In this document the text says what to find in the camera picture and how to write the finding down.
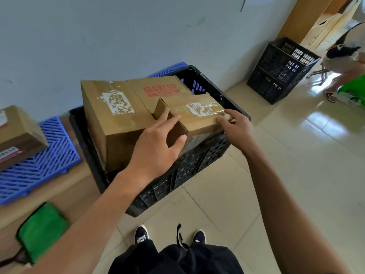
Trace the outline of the small taped cardboard box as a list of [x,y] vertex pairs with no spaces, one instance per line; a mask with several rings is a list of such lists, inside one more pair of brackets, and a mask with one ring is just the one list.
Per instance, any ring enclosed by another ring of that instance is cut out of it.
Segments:
[[173,145],[182,134],[187,136],[179,156],[222,130],[217,123],[217,116],[225,115],[224,108],[209,94],[161,97],[153,112],[154,118],[158,119],[166,107],[170,110],[169,118],[181,116],[168,133],[168,146]]

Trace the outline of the person's dark left shoe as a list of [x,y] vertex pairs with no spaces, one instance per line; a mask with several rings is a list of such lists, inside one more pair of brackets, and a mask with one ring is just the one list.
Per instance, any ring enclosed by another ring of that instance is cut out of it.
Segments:
[[148,234],[148,230],[147,230],[146,226],[144,226],[143,224],[139,225],[136,228],[135,234],[134,234],[135,245],[142,243],[148,239],[149,239],[149,234]]

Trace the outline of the person's dark shoe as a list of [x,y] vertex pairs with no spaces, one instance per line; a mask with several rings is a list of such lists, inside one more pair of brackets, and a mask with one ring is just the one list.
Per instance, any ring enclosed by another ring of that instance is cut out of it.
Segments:
[[135,245],[142,243],[148,239],[149,239],[149,234],[148,234],[148,230],[147,230],[146,226],[144,226],[143,224],[139,225],[136,228],[135,234],[134,234]]
[[196,233],[193,235],[193,240],[192,243],[198,243],[198,244],[206,244],[206,234],[204,232],[204,230],[199,229],[198,231],[196,231]]

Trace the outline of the green bag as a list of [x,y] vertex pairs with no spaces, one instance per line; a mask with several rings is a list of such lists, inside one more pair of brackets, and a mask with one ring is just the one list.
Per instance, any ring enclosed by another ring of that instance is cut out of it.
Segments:
[[340,87],[337,99],[350,107],[365,107],[365,75]]

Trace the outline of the cardboard box with red label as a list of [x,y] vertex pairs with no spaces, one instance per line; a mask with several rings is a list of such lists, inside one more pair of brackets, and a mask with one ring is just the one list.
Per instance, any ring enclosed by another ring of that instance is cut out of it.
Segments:
[[11,105],[0,109],[0,172],[48,147],[39,124],[22,108]]

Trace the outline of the person's left forearm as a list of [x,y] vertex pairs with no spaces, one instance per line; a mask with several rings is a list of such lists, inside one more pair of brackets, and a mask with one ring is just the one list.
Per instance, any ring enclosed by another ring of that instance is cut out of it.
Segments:
[[84,215],[22,274],[92,274],[121,217],[153,179],[142,171],[117,174]]

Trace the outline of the large red-printed cardboard box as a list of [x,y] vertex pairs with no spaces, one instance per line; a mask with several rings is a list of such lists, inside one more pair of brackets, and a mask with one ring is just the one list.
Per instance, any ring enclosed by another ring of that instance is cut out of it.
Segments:
[[88,129],[106,173],[129,163],[140,134],[156,121],[161,97],[193,95],[176,76],[81,80],[80,85]]

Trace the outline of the light wooden cabinet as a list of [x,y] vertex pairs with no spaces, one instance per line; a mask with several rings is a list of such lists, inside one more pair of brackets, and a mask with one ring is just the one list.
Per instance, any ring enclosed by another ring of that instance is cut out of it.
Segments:
[[317,55],[324,56],[350,27],[361,22],[365,0],[298,0],[277,39],[287,37]]

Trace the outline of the person's left hand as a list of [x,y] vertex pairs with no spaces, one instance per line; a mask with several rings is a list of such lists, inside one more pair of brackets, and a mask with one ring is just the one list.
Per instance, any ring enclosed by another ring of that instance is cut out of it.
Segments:
[[[171,130],[179,119],[180,115],[168,118]],[[132,178],[141,186],[146,186],[164,174],[176,161],[169,159],[167,136],[170,131],[151,131],[151,127],[149,127],[143,131],[137,140],[125,171],[131,174]]]

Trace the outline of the blue plastic grid pallet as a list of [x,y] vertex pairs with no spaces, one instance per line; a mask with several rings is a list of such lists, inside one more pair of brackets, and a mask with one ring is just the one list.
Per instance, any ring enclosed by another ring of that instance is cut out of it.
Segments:
[[193,65],[185,62],[176,63],[158,72],[149,75],[149,78],[162,76],[176,76],[179,78],[193,94],[210,94],[211,84],[208,79]]
[[31,191],[82,162],[59,117],[39,123],[49,147],[0,172],[0,206]]

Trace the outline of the black plastic crate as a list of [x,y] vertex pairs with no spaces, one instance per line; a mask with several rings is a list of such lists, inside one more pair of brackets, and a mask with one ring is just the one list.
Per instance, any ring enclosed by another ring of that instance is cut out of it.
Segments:
[[[251,120],[250,115],[232,101],[226,93],[221,91],[211,80],[208,79],[208,81],[211,84],[210,95],[223,108],[237,110]],[[97,155],[96,144],[92,142],[92,137],[88,130],[83,106],[69,111],[69,121],[98,190],[102,194],[115,178],[118,171],[106,173],[103,170],[101,160]],[[224,132],[211,136],[206,142],[200,143],[192,151],[187,152],[181,159],[178,159],[165,174],[153,180],[139,193],[128,207],[126,214],[132,217],[141,215],[148,208],[194,177],[194,175],[221,158],[230,145]]]
[[288,96],[320,59],[288,37],[270,41],[247,85],[274,105]]

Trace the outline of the person's black trousers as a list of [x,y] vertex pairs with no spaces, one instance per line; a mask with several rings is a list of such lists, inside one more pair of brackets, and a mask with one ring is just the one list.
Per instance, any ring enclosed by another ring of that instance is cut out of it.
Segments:
[[171,244],[158,252],[150,239],[130,246],[112,262],[108,274],[244,274],[227,247]]

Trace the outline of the person's right hand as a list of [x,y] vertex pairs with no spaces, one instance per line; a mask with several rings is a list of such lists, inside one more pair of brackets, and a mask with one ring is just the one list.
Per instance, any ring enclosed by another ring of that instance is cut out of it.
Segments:
[[245,156],[258,152],[259,147],[253,136],[253,126],[247,116],[236,110],[225,109],[225,115],[230,115],[232,127],[224,130],[228,140]]

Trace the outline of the person's right forearm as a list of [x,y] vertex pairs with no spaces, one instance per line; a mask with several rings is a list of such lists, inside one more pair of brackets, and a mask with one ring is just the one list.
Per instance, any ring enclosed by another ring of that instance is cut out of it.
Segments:
[[240,150],[249,165],[264,227],[281,274],[352,274],[262,151],[256,145]]

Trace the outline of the metal stool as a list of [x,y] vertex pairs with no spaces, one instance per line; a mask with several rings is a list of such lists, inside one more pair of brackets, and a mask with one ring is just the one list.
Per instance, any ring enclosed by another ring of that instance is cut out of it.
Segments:
[[320,75],[320,79],[317,81],[313,81],[313,86],[322,86],[326,80],[328,79],[328,73],[330,72],[323,64],[323,62],[320,63],[321,68],[319,70],[311,72],[306,79],[312,80],[312,77]]

